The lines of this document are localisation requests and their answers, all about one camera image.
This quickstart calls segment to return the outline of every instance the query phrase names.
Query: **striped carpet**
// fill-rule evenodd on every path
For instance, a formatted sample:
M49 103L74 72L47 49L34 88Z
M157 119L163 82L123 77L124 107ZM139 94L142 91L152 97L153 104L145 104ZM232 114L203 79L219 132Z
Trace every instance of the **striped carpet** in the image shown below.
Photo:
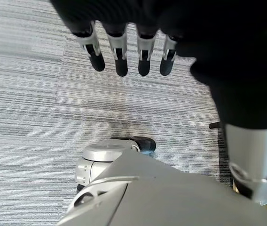
M46 0L0 0L0 226L53 225L76 192L75 164L85 146L111 136L156 140L154 158L229 184L221 171L218 120L208 88L177 58L159 73L165 36L157 35L150 73L138 74L129 25L128 75L118 77L103 28L106 62L96 72Z

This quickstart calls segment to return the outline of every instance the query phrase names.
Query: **silver metal joint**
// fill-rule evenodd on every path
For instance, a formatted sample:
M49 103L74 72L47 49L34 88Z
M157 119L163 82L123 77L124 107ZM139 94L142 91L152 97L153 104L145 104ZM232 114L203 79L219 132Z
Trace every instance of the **silver metal joint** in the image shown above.
M110 36L109 34L107 35L107 37L110 42L110 48L111 48L111 51L113 53L115 60L118 60L118 55L117 55L118 48L122 49L122 59L126 60L126 52L127 52L126 31L120 37L113 37L113 36Z
M147 61L149 61L151 58L152 51L153 51L154 42L156 40L156 35L151 39L143 39L139 35L137 35L137 39L138 39L139 60L143 60L142 51L146 50L148 51Z
M81 38L81 37L76 36L76 39L89 57L91 57L91 54L88 52L88 49L86 47L87 45L92 45L95 55L99 56L101 51L100 51L100 45L99 45L99 41L97 38L94 22L91 22L91 27L93 31L89 37Z
M165 44L163 48L163 59L167 60L169 50L175 50L175 46L177 44L177 41L172 40L169 35L166 35L165 38ZM174 56L172 57L171 61L175 60L176 52L174 53Z

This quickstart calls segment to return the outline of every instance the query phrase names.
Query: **metal bracket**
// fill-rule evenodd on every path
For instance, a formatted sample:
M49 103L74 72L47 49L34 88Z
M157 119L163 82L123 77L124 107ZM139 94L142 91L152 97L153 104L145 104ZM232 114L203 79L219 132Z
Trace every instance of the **metal bracket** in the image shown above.
M91 27L92 27L92 34L89 37L81 38L81 37L76 36L76 39L89 57L91 57L91 54L88 52L86 48L87 45L92 45L95 55L99 56L101 51L100 51L100 45L99 45L99 41L97 38L94 22L91 22Z

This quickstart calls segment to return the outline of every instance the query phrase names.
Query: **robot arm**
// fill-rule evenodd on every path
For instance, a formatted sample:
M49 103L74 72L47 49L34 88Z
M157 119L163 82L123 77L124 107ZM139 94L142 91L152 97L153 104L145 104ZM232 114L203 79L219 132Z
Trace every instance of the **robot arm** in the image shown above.
M267 2L51 0L92 67L105 68L94 28L101 21L119 76L127 74L126 25L135 23L139 67L149 72L158 29L166 33L160 72L175 55L196 57L192 75L208 85L228 146L238 190L262 202L267 194Z

